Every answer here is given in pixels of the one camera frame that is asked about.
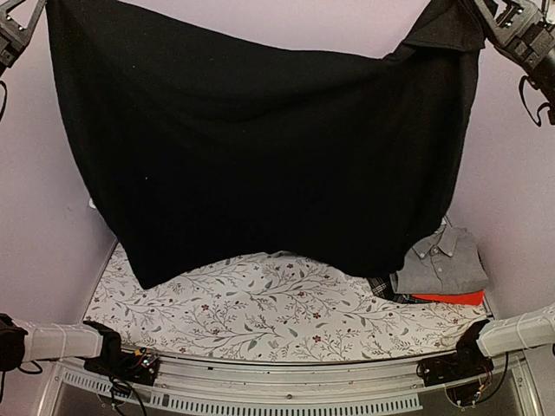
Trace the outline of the black garment with logo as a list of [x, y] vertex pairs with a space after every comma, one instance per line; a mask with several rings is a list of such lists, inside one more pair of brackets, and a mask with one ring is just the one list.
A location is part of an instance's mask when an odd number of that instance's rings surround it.
[[485, 37], [433, 1], [375, 59], [277, 49], [119, 1], [51, 1], [69, 146], [145, 289], [285, 250], [399, 270], [454, 195]]

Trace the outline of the grey button-up shirt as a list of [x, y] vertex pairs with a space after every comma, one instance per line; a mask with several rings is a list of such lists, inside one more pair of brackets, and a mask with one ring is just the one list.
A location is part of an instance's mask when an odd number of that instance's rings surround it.
[[390, 280], [396, 294], [411, 296], [465, 295], [489, 282], [473, 235], [449, 224], [411, 247]]

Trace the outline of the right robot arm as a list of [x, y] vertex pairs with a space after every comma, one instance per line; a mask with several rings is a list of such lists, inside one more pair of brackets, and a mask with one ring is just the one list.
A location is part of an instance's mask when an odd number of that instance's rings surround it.
[[[542, 126], [541, 113], [546, 112], [554, 124], [554, 2], [505, 1], [496, 14], [490, 1], [465, 1], [470, 16], [484, 37], [506, 59], [519, 66], [524, 75], [519, 81], [519, 97], [526, 104], [525, 85], [545, 97], [532, 122]], [[512, 351], [552, 346], [554, 344], [554, 306], [550, 305], [503, 320], [473, 325], [461, 337], [469, 341], [448, 360], [448, 370], [457, 378], [466, 378], [480, 366], [482, 356], [493, 358]]]

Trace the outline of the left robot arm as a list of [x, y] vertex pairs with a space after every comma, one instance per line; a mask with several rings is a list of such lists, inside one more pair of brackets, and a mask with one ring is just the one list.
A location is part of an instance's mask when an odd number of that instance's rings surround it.
[[[20, 1], [1, 2], [1, 71], [12, 68], [28, 48], [46, 3], [38, 1], [26, 25], [10, 12]], [[95, 360], [111, 376], [123, 375], [129, 367], [121, 351], [121, 338], [112, 329], [97, 323], [76, 325], [35, 324], [1, 315], [1, 372], [21, 370], [22, 364], [68, 357]]]

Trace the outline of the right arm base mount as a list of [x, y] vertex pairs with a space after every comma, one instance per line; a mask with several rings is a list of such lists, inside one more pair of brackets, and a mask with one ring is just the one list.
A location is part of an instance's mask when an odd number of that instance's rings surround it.
[[493, 381], [493, 361], [453, 352], [418, 362], [416, 374], [426, 387], [443, 385], [447, 399], [457, 407], [475, 406]]

